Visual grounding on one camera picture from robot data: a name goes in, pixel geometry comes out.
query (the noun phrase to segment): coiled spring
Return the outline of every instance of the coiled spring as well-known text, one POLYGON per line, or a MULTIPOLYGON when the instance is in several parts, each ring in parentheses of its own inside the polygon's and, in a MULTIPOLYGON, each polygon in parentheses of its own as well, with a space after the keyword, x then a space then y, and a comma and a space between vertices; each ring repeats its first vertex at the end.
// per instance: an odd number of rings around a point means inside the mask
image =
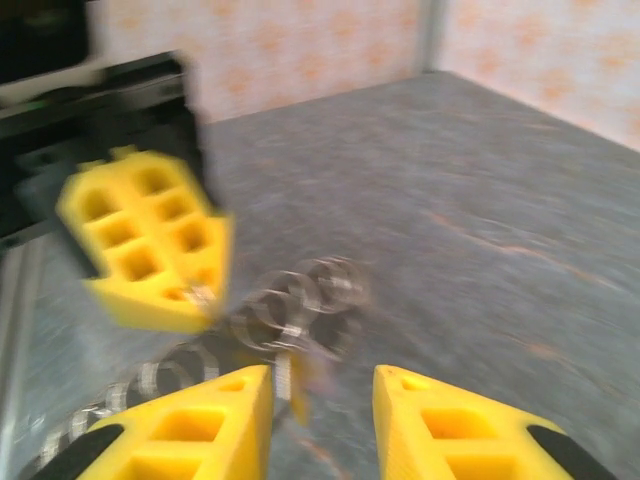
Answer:
MULTIPOLYGON (((202 287, 187 294, 208 311, 202 287)), ((229 360, 225 352, 233 349, 251 352, 253 363, 275 363, 277 353, 288 348, 341 361, 360 330, 352 313, 368 301, 369 284, 362 267, 344 257, 306 260, 293 271, 266 274, 258 289, 213 329, 143 363, 127 380, 109 385, 96 402, 70 415, 47 435, 40 454, 19 478, 29 478, 103 418, 245 366, 229 360), (306 341, 294 346, 292 338, 306 341)))

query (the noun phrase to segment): honeycomb cutout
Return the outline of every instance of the honeycomb cutout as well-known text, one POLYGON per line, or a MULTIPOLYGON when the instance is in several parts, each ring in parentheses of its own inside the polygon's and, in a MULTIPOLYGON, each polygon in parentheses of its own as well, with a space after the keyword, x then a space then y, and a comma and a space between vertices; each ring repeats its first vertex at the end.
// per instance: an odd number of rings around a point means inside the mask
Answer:
POLYGON ((571 480, 526 428, 553 423, 408 370, 376 367, 383 480, 571 480))
POLYGON ((263 480, 273 393, 268 366, 237 370, 98 422, 124 432, 78 480, 263 480))
POLYGON ((69 177, 56 205, 100 272, 86 284, 121 325, 205 330, 212 319, 185 292, 201 283, 222 303, 231 219, 213 210, 182 160, 130 148, 114 156, 69 177))

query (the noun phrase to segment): gray floor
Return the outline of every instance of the gray floor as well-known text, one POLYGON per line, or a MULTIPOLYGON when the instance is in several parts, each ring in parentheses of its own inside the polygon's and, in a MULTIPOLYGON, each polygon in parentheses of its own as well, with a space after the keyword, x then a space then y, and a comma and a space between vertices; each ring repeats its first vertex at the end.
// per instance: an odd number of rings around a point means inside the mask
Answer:
MULTIPOLYGON (((548 417, 621 479, 640 478, 637 153, 448 74, 210 133, 237 216, 232 304, 259 274, 322 254, 360 259, 373 276, 357 351, 335 394, 315 401, 311 428, 274 434, 270 478, 378 476, 370 401, 382 363, 548 417)), ((65 262, 52 248, 25 454, 175 341, 108 324, 65 262)))

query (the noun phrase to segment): yellow 3d-printed part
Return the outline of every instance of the yellow 3d-printed part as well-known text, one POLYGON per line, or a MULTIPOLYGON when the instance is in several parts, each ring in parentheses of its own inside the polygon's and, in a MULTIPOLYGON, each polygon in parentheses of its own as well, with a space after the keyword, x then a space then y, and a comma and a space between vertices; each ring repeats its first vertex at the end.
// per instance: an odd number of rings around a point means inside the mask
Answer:
POLYGON ((86 280, 121 325, 195 333, 211 318, 189 301, 192 284, 220 305, 232 220, 213 210, 181 160, 118 149, 69 177, 56 211, 100 272, 86 280))
POLYGON ((553 423, 408 370, 376 367, 373 415, 383 480, 572 479, 527 432, 553 423))
POLYGON ((262 480, 273 393, 258 365, 144 403, 95 424, 124 432, 78 480, 262 480))

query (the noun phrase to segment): orange patterned wallpaper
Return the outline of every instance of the orange patterned wallpaper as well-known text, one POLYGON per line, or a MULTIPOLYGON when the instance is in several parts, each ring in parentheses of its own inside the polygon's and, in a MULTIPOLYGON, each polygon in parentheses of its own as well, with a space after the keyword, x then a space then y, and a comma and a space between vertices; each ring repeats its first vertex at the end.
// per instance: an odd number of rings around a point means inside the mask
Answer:
POLYGON ((450 0, 442 68, 640 150, 640 0, 450 0))
POLYGON ((407 77, 420 0, 107 0, 107 58, 179 49, 211 120, 407 77))

